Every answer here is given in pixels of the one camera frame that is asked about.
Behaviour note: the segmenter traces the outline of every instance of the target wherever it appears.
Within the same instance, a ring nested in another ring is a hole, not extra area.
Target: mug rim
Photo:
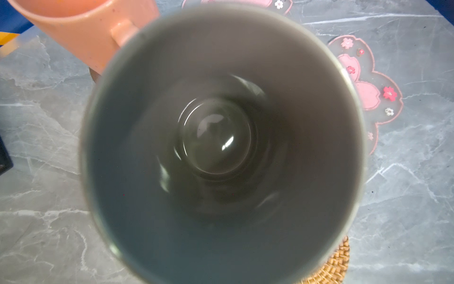
[[[144,269],[142,269],[140,265],[137,264],[136,260],[134,260],[131,255],[125,254],[125,250],[119,247],[119,242],[115,240],[114,235],[110,232],[110,228],[104,224],[103,217],[99,214],[100,209],[96,204],[94,198],[93,188],[95,188],[95,186],[89,181],[89,173],[86,166],[88,155],[85,152],[84,144],[87,140],[89,132],[88,122],[92,120],[94,110],[97,108],[97,104],[99,103],[100,98],[106,96],[106,93],[103,92],[103,89],[105,89],[106,86],[109,85],[109,81],[114,80],[119,70],[133,56],[132,54],[134,54],[134,51],[140,48],[140,46],[143,44],[142,37],[146,36],[148,38],[153,38],[156,35],[162,34],[162,32],[165,31],[168,26],[174,25],[175,23],[186,20],[188,18],[202,16],[206,13],[223,13],[226,11],[229,11],[230,13],[236,13],[239,11],[241,13],[254,14],[256,17],[267,17],[269,20],[278,21],[283,25],[287,25],[289,28],[291,28],[293,35],[303,34],[304,36],[307,36],[312,41],[312,43],[316,44],[317,47],[320,48],[324,56],[327,57],[333,64],[333,67],[336,68],[337,71],[339,71],[340,76],[348,89],[348,93],[350,93],[353,103],[355,104],[355,112],[356,116],[358,117],[358,125],[360,127],[360,129],[358,129],[358,132],[363,134],[366,133],[361,102],[349,74],[342,66],[342,64],[337,60],[337,58],[331,53],[328,47],[321,42],[321,40],[319,40],[308,29],[292,21],[291,19],[276,14],[275,12],[255,6],[242,5],[238,3],[215,3],[211,5],[198,5],[197,7],[190,7],[174,14],[158,17],[156,20],[148,23],[115,54],[115,56],[111,59],[106,69],[104,70],[100,80],[96,83],[85,108],[79,140],[79,169],[81,173],[83,193],[94,220],[95,227],[97,228],[104,243],[111,251],[111,253],[113,253],[117,257],[117,259],[119,259],[130,271],[132,271],[136,277],[140,278],[146,283],[150,283],[149,281],[152,281],[151,283],[167,282],[164,282],[163,279],[160,279],[158,275],[144,271]],[[303,277],[308,277],[311,273],[314,273],[321,265],[323,265],[323,263],[326,262],[332,252],[335,251],[336,247],[339,245],[339,243],[341,243],[347,231],[351,227],[364,193],[363,188],[365,185],[366,162],[368,157],[366,147],[367,141],[365,135],[361,135],[360,142],[362,149],[358,151],[358,175],[354,183],[355,190],[352,193],[352,197],[350,199],[350,210],[344,217],[343,224],[341,226],[342,229],[340,229],[340,231],[337,233],[337,236],[332,241],[332,243],[328,247],[326,247],[325,252],[323,254],[320,254],[320,257],[312,262],[313,267],[311,267],[311,269],[300,267],[292,274],[286,275],[285,279],[280,279],[279,284],[294,283],[295,281],[300,280],[301,275],[303,275]],[[153,279],[146,277],[146,275],[151,275]]]
[[[48,17],[48,16],[41,16],[39,14],[35,14],[33,12],[30,12],[29,10],[25,9],[22,7],[19,3],[17,3],[16,0],[8,0],[8,2],[11,4],[11,6],[14,7],[19,13],[21,13],[23,16],[25,16],[27,19],[32,19],[32,20],[38,20],[41,22],[48,22],[48,23],[68,23],[68,22],[74,22],[77,20],[81,20],[84,18],[89,18],[99,12],[101,10],[108,8],[109,6],[113,5],[114,2],[119,1],[119,0],[106,0],[104,3],[101,5],[97,6],[96,8],[90,9],[87,12],[73,15],[73,16],[68,16],[68,17]]]

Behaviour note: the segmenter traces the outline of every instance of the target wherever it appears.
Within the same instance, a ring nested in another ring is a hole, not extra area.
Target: pink flower coaster
[[[364,109],[367,147],[372,154],[378,143],[378,126],[399,116],[404,104],[396,83],[375,71],[375,59],[369,46],[354,35],[333,39],[328,48],[339,59],[356,86]]]
[[[250,4],[275,11],[282,15],[287,14],[293,5],[292,0],[184,0],[181,7],[185,8],[188,6],[213,2],[235,2]]]

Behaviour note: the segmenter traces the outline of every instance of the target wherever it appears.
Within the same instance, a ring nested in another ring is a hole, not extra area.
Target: pink mug
[[[99,74],[120,46],[159,16],[154,0],[8,1]]]

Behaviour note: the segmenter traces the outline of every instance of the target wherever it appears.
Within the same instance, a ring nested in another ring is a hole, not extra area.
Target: pink mug handle
[[[136,27],[130,20],[125,19],[116,26],[110,29],[110,34],[118,46],[123,46],[126,42],[131,39],[137,32],[139,28]]]

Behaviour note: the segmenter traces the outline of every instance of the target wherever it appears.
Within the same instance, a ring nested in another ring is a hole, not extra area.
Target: gray marble surface
[[[163,14],[181,0],[158,0]],[[404,109],[379,127],[346,284],[454,282],[454,26],[423,0],[296,0],[322,41],[371,47]],[[0,283],[142,283],[102,243],[77,164],[88,68],[44,34],[0,60]]]

